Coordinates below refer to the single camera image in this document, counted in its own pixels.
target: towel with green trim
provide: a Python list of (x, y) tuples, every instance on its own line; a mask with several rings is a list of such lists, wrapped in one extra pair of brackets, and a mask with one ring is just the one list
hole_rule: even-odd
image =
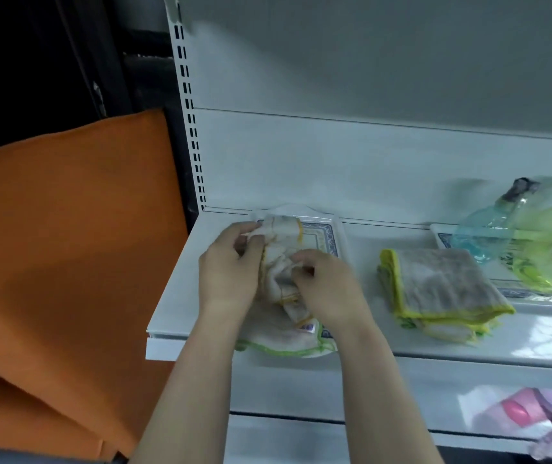
[(469, 342), (515, 313), (464, 249), (385, 249), (380, 258), (396, 317), (428, 335)]

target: orange fabric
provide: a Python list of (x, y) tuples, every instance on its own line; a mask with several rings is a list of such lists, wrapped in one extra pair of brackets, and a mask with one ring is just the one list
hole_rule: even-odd
[(90, 460), (114, 456), (101, 438), (1, 378), (0, 448)]
[(126, 456), (172, 364), (145, 329), (187, 239), (161, 111), (0, 148), (0, 376)]

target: right hand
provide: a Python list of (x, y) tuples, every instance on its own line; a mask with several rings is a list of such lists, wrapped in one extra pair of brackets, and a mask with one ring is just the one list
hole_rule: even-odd
[(304, 265), (294, 268), (292, 277), (306, 307), (330, 331), (338, 335), (339, 330), (374, 324), (362, 288), (344, 260), (317, 249), (300, 250), (291, 260)]

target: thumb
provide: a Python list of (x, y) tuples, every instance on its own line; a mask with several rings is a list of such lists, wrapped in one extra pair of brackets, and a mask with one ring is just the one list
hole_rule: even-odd
[(265, 236), (257, 234), (252, 236), (246, 246), (246, 252), (242, 256), (242, 260), (245, 260), (246, 264), (256, 266), (261, 263), (261, 257), (263, 257), (263, 248), (265, 247)]
[(291, 280), (297, 285), (300, 291), (303, 291), (312, 281), (312, 275), (306, 272), (303, 267), (293, 267), (291, 271)]

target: towel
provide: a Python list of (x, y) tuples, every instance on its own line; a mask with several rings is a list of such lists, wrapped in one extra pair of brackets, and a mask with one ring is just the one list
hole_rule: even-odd
[(381, 252), (379, 272), (405, 326), (454, 342), (488, 334), (514, 308), (463, 249)]
[(303, 226), (295, 217), (269, 216), (248, 233), (265, 236), (255, 301), (241, 328), (237, 349), (250, 346), (279, 356), (313, 357), (336, 350), (332, 335), (312, 317), (291, 278), (290, 257), (301, 249)]

